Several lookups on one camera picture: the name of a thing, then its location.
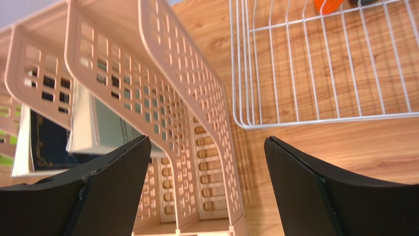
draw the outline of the book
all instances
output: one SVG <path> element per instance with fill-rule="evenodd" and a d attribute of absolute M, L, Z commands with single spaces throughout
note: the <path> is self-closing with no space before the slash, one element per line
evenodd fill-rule
<path fill-rule="evenodd" d="M 68 152 L 106 154 L 141 135 L 84 86 L 74 83 Z M 166 154 L 152 143 L 151 157 L 166 157 Z"/>
<path fill-rule="evenodd" d="M 99 155 L 68 153 L 69 131 L 22 105 L 12 177 L 55 175 Z"/>

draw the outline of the wooden table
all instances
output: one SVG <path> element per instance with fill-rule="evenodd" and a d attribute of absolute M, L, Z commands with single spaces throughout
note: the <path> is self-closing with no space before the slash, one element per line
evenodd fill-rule
<path fill-rule="evenodd" d="M 187 0 L 176 4 L 174 10 L 224 82 L 231 114 L 228 1 Z M 250 236 L 283 235 L 263 149 L 265 138 L 270 135 L 358 174 L 401 183 L 419 182 L 419 118 L 253 131 L 237 127 L 232 117 L 230 123 Z M 9 179 L 9 175 L 9 167 L 0 167 L 0 186 L 37 180 Z"/>

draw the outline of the gray wall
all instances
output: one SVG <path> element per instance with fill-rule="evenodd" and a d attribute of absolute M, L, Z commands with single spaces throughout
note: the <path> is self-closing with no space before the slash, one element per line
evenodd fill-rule
<path fill-rule="evenodd" d="M 0 29 L 61 0 L 0 0 Z M 183 0 L 168 0 L 175 4 Z"/>

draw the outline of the orange object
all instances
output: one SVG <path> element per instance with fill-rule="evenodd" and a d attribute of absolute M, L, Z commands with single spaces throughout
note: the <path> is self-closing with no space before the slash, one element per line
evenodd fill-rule
<path fill-rule="evenodd" d="M 323 12 L 320 12 L 320 9 L 325 1 L 326 3 L 323 6 Z M 328 15 L 334 12 L 343 3 L 343 1 L 344 0 L 314 0 L 314 6 L 319 13 Z"/>

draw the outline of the dark blue book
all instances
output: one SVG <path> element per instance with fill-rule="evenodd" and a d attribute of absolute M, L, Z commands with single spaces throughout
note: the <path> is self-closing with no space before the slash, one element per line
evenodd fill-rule
<path fill-rule="evenodd" d="M 35 171 L 71 169 L 100 155 L 68 153 L 69 131 L 30 111 L 30 147 Z"/>

